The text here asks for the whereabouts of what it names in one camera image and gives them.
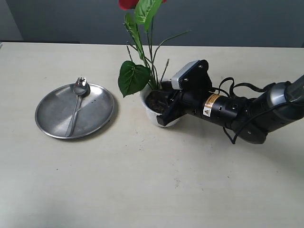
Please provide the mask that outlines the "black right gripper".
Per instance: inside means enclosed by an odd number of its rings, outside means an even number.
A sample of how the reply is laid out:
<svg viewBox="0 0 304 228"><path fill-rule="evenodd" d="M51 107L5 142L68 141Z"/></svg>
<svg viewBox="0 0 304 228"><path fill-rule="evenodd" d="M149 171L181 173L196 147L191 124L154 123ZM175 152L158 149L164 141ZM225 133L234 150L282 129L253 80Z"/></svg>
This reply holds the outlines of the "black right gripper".
<svg viewBox="0 0 304 228"><path fill-rule="evenodd" d="M223 128L236 128L241 123L239 119L247 99L233 94L220 95L217 91L220 89L213 86L207 90L175 90L171 81L164 81L161 82L161 89L152 90L149 96L158 103L168 105L168 109L156 117L161 126L189 114Z"/></svg>

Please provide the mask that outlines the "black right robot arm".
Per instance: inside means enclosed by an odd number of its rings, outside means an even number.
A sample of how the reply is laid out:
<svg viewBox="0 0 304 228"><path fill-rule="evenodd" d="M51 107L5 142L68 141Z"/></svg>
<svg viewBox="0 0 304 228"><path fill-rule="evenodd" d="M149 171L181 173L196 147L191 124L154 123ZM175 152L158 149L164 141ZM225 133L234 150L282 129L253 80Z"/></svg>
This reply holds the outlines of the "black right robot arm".
<svg viewBox="0 0 304 228"><path fill-rule="evenodd" d="M304 78L293 83L271 83L258 88L250 83L231 83L229 91L213 87L208 75L201 86L190 89L173 89L164 83L161 91L154 90L149 96L164 111L156 117L157 123L167 126L189 114L217 124L229 136L232 144L237 138L263 144L270 132L278 130L304 117Z"/></svg>

